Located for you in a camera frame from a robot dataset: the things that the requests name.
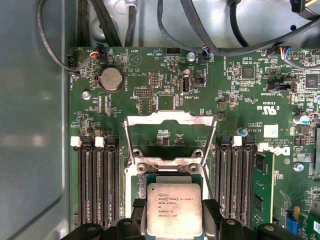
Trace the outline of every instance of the ram slot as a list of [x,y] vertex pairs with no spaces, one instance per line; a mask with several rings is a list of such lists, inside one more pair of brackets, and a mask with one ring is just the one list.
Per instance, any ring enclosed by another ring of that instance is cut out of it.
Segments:
[[215,161],[214,161],[214,191],[213,198],[220,201],[220,173],[221,172],[221,151],[218,143],[215,145]]
[[252,173],[255,163],[254,146],[245,146],[242,164],[242,188],[241,188],[241,220],[249,227],[251,217],[251,188]]
[[109,151],[104,151],[103,156],[103,220],[104,229],[108,229],[111,224],[111,180],[110,180],[110,163],[109,163]]
[[229,218],[230,213],[230,177],[231,177],[231,147],[230,145],[220,148],[220,204],[222,215]]
[[233,147],[232,148],[232,162],[231,162],[231,192],[230,192],[230,214],[231,218],[236,219],[240,216],[239,203],[240,194],[239,193],[239,183],[241,183],[241,173],[239,169],[240,163],[243,159],[243,148]]
[[103,150],[95,147],[93,151],[93,223],[103,226],[104,206],[103,206]]
[[120,212],[120,161],[116,148],[111,147],[108,153],[112,169],[111,219],[119,218]]
[[92,223],[93,221],[92,154],[93,151],[91,147],[86,146],[81,150],[81,160],[79,166],[79,186],[81,187],[80,201],[82,205],[82,224]]

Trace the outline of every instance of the black cable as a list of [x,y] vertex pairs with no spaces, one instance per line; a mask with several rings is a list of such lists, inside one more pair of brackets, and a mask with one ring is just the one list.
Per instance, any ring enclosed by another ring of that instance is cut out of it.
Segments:
[[164,3],[163,0],[158,0],[158,6],[157,6],[157,21],[158,21],[158,27],[162,33],[162,35],[165,37],[165,39],[167,39],[170,43],[172,43],[173,45],[187,50],[189,52],[194,52],[194,53],[202,53],[202,49],[200,47],[190,47],[190,46],[186,46],[181,44],[180,42],[176,41],[165,29],[165,26],[162,23],[162,16],[164,13]]
[[126,31],[124,46],[132,47],[136,27],[137,12],[135,6],[129,6],[128,29]]
[[95,14],[98,18],[100,27],[102,29],[102,32],[104,34],[104,37],[106,39],[106,42],[108,43],[108,45],[110,47],[116,47],[116,43],[114,41],[114,38],[112,36],[112,34],[109,31],[109,26],[104,18],[103,12],[101,11],[101,8],[99,7],[98,3],[96,2],[96,0],[91,0],[91,4],[93,6],[93,9],[95,11]]
[[109,34],[111,34],[111,38],[113,38],[113,41],[115,43],[114,46],[115,47],[122,47],[121,41],[119,39],[117,30],[116,30],[116,27],[114,25],[114,22],[112,21],[112,18],[110,16],[105,4],[104,4],[104,1],[103,0],[91,0],[92,5],[94,4],[94,2],[97,5],[97,7],[100,9],[99,12],[101,13],[101,16],[103,17],[103,21],[105,22],[105,25],[108,28]]
[[280,44],[283,44],[292,38],[297,37],[298,35],[304,33],[305,31],[313,28],[317,24],[320,23],[320,17],[317,17],[316,19],[308,22],[307,24],[303,25],[302,27],[299,27],[298,29],[291,31],[285,35],[282,35],[280,37],[274,38],[272,40],[256,44],[253,46],[247,46],[242,48],[218,48],[216,45],[212,42],[210,39],[208,33],[206,32],[198,13],[195,9],[194,4],[192,3],[192,0],[180,0],[181,5],[183,7],[183,10],[188,18],[189,23],[191,24],[193,30],[200,36],[202,41],[208,46],[210,51],[218,56],[238,56],[243,54],[249,54],[252,52],[256,52],[258,50],[265,50],[269,49],[274,46],[278,46]]
[[84,61],[78,66],[78,67],[68,67],[67,65],[65,65],[63,62],[61,62],[59,60],[59,58],[55,55],[55,53],[53,52],[46,33],[45,33],[45,28],[44,28],[44,23],[43,23],[43,18],[42,18],[42,13],[43,13],[43,9],[44,9],[44,5],[47,2],[47,0],[41,0],[38,4],[38,8],[36,10],[36,22],[39,28],[39,32],[40,32],[40,36],[41,39],[43,41],[43,44],[46,48],[46,50],[48,51],[49,55],[51,56],[51,58],[57,63],[59,64],[59,66],[61,66],[62,68],[64,68],[67,71],[73,72],[73,73],[77,73],[79,72],[81,69],[83,69],[90,61],[91,61],[91,57],[87,57],[86,59],[84,59]]
[[231,24],[232,32],[242,47],[248,47],[249,44],[242,36],[240,29],[239,29],[239,26],[238,26],[237,5],[238,4],[235,2],[229,6],[230,7],[230,24]]

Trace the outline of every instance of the motherboard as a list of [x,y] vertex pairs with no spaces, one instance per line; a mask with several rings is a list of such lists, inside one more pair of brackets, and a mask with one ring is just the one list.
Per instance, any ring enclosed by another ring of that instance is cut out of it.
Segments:
[[[91,51],[73,48],[69,63],[78,65]],[[288,58],[306,66],[320,63],[312,50],[292,49]],[[252,229],[263,223],[291,229],[301,222],[294,234],[318,239],[319,219],[315,227],[303,221],[316,219],[309,211],[320,199],[319,77],[320,70],[293,68],[265,51],[221,57],[180,48],[101,49],[69,79],[72,226],[108,228],[131,216],[135,199],[146,199],[154,175],[178,174],[143,167],[141,174],[128,174],[125,119],[184,113],[216,120],[206,158],[210,184],[192,180],[203,199],[209,187],[225,218]],[[172,119],[129,130],[138,155],[164,160],[197,155],[210,134],[205,124]]]

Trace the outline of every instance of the mounting screw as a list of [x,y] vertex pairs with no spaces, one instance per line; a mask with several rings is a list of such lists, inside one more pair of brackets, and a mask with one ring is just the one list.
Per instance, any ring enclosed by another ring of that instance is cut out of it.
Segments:
[[265,230],[268,230],[268,231],[270,231],[270,232],[273,232],[273,231],[276,230],[273,226],[270,226],[270,225],[265,225],[265,226],[264,226],[264,229],[265,229]]
[[90,93],[89,91],[84,91],[84,92],[82,93],[82,98],[83,98],[84,100],[89,100],[89,99],[91,98],[91,93]]
[[187,55],[186,55],[186,59],[189,61],[189,62],[194,62],[196,60],[196,54],[194,52],[188,52]]
[[227,220],[226,223],[229,224],[229,225],[235,225],[236,224],[236,222],[231,220],[231,219]]
[[139,164],[136,166],[136,171],[137,171],[139,174],[144,174],[144,173],[147,171],[147,167],[146,167],[146,165],[144,165],[143,163],[139,163]]
[[195,174],[199,171],[198,166],[196,164],[189,165],[189,173]]
[[302,172],[305,170],[305,166],[302,163],[296,163],[293,167],[296,172]]

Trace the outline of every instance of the capacitor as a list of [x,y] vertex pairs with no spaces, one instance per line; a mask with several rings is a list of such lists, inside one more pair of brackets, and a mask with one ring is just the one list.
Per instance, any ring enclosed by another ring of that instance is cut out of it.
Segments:
[[237,130],[236,130],[237,134],[240,135],[241,137],[246,137],[248,136],[249,132],[247,129],[243,128],[243,127],[239,127]]
[[194,52],[188,52],[187,55],[186,55],[186,59],[189,61],[189,62],[194,62],[196,60],[196,54]]
[[306,124],[309,123],[309,117],[307,115],[299,114],[299,115],[294,116],[293,122],[295,124],[304,124],[304,125],[306,125]]
[[183,70],[183,71],[181,72],[181,75],[182,75],[182,76],[189,76],[190,73],[191,73],[190,69],[189,69],[189,68],[186,68],[185,70]]

